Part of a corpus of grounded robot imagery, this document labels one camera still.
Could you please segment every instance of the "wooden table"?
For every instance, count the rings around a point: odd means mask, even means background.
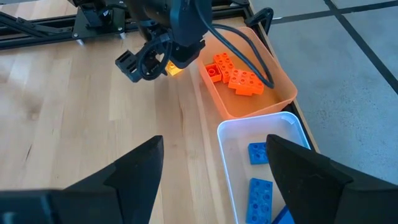
[[[76,12],[65,0],[0,10],[26,19]],[[216,135],[222,120],[206,86],[194,65],[175,78],[131,83],[114,60],[143,43],[133,33],[0,52],[0,189],[67,187],[161,134],[151,223],[234,222]]]

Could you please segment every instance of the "white bin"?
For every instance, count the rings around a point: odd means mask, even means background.
[[[218,126],[217,133],[236,223],[245,223],[249,181],[253,177],[273,181],[272,220],[274,220],[283,209],[285,202],[272,176],[269,164],[250,164],[248,145],[252,142],[265,142],[268,134],[277,134],[310,148],[299,119],[292,113],[280,112],[229,120]]]

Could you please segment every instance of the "yellow lego brick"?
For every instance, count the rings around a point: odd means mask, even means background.
[[[166,66],[166,72],[167,72],[167,74],[169,74],[169,75],[171,75],[171,76],[174,76],[174,75],[180,73],[181,71],[182,71],[182,69],[177,68],[177,66],[175,66],[175,65],[173,64],[173,62],[169,61],[169,62],[167,63],[167,66]]]

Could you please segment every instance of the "lego brick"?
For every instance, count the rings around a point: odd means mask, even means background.
[[[272,214],[272,182],[252,178],[246,212],[248,224],[270,224]]]
[[[294,224],[292,214],[290,214],[289,209],[286,205],[282,209],[282,211],[280,211],[278,216],[276,216],[272,224]]]
[[[266,143],[250,143],[248,146],[250,164],[258,165],[258,164],[267,164],[268,157],[266,153]]]
[[[207,74],[209,74],[211,81],[213,81],[213,83],[221,81],[222,74],[221,74],[221,71],[219,70],[217,64],[214,63],[211,65],[207,65],[206,71],[207,71]]]
[[[229,78],[231,77],[232,70],[234,70],[235,68],[234,63],[229,58],[227,53],[216,54],[214,55],[213,59],[218,65],[221,73],[223,74],[223,83],[228,83]]]
[[[235,89],[237,95],[244,96],[251,96],[253,93],[261,95],[264,91],[264,84],[256,74],[238,69],[233,70],[228,87]]]
[[[167,66],[166,66],[165,70],[166,70],[167,74],[169,74],[171,76],[174,76],[174,75],[176,75],[176,74],[178,74],[178,73],[180,73],[182,71],[181,68],[178,68],[177,66],[175,66],[173,64],[173,62],[171,62],[171,61],[169,61],[167,63]]]

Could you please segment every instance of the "gray floor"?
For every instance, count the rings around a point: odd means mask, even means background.
[[[348,7],[381,1],[333,2]],[[294,0],[254,3],[259,10],[273,7],[276,17],[328,9],[322,6],[323,0],[300,1],[306,7],[297,7],[297,11],[291,7],[297,4]],[[345,16],[398,77],[398,7]],[[269,36],[280,63],[298,88],[298,102],[321,152],[398,184],[398,95],[337,19],[276,24]]]

